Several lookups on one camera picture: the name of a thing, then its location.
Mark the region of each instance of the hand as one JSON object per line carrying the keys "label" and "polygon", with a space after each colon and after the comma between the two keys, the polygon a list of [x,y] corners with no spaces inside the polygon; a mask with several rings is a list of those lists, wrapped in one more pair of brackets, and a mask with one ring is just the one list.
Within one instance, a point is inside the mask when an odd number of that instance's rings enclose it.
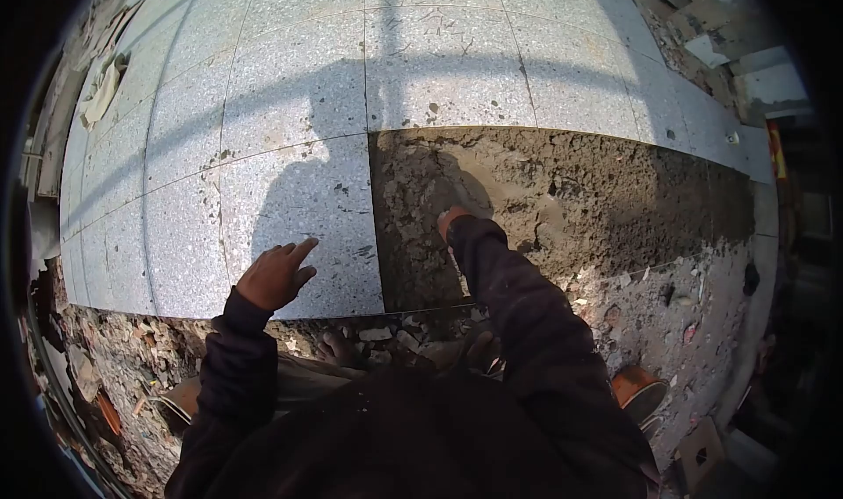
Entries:
{"label": "hand", "polygon": [[237,282],[237,292],[261,309],[279,310],[316,276],[314,267],[299,266],[317,244],[319,240],[308,238],[298,245],[288,243],[265,251]]}
{"label": "hand", "polygon": [[439,214],[439,219],[437,220],[437,224],[439,225],[439,235],[442,236],[445,243],[448,243],[448,226],[451,222],[460,216],[470,215],[471,212],[465,208],[459,207],[458,205],[454,205],[447,211]]}

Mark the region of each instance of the right hand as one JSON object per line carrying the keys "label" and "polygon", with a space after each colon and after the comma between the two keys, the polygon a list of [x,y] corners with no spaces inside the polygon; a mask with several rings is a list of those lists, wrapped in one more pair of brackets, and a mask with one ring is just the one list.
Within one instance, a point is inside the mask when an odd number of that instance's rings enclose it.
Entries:
{"label": "right hand", "polygon": [[278,245],[263,252],[237,282],[237,292],[261,309],[279,310],[292,302],[304,284],[316,276],[315,267],[299,266],[317,244],[319,240],[308,238],[299,244]]}

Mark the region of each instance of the black jacket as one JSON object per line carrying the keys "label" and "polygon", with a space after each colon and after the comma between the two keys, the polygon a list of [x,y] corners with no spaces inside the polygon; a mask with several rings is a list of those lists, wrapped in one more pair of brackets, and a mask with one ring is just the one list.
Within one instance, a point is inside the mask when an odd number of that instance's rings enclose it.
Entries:
{"label": "black jacket", "polygon": [[448,243],[501,336],[503,383],[388,367],[270,420],[270,313],[232,289],[166,496],[657,496],[650,447],[565,294],[489,219],[454,220]]}

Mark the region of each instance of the cement mortar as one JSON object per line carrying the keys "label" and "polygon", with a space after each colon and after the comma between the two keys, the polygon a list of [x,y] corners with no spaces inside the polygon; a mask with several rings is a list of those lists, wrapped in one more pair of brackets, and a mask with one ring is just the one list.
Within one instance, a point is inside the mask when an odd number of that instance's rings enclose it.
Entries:
{"label": "cement mortar", "polygon": [[453,203],[497,221],[555,283],[590,267],[632,273],[753,230],[746,176],[626,139],[468,126],[373,133],[369,145],[387,311],[468,294],[436,232]]}

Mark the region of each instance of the black sleeve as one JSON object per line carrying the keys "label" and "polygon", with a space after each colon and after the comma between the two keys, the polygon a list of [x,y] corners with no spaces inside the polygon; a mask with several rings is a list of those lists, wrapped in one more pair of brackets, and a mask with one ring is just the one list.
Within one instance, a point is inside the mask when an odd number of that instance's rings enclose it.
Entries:
{"label": "black sleeve", "polygon": [[592,331],[563,291],[511,251],[490,219],[462,216],[448,244],[472,297],[489,308],[504,384],[599,495],[658,496],[659,473],[638,426],[618,406]]}
{"label": "black sleeve", "polygon": [[259,309],[232,287],[216,332],[205,338],[199,410],[184,432],[179,464],[167,497],[202,497],[228,455],[272,418],[277,393],[275,339],[263,332],[271,311]]}

